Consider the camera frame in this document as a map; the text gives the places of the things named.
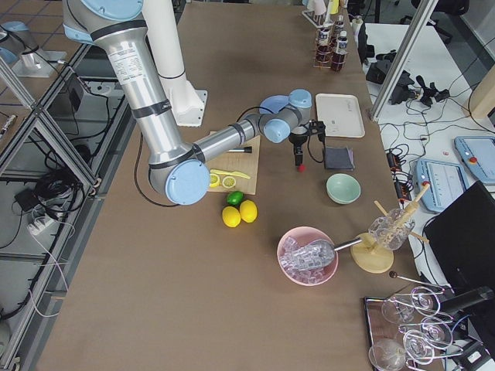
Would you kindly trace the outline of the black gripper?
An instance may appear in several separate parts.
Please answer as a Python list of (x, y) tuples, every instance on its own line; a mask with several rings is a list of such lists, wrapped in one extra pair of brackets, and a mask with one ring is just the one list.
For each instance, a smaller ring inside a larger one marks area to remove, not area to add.
[(317, 135), (319, 141), (325, 145), (325, 124), (322, 121), (310, 120), (306, 124), (296, 127), (288, 139), (293, 146), (295, 165), (303, 164), (302, 146), (313, 135)]

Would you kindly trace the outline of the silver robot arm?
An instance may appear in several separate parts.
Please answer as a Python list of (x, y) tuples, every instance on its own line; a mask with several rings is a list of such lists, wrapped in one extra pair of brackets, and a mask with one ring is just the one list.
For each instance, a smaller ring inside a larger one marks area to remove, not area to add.
[(148, 180), (152, 188), (176, 205), (201, 200), (210, 186), (207, 161), (264, 135), (280, 143), (310, 119), (312, 95), (297, 89), (275, 114), (249, 114), (227, 128), (185, 142), (176, 117), (187, 98), (202, 102), (185, 69), (169, 1), (65, 1), (66, 36), (102, 48), (112, 65), (150, 150)]

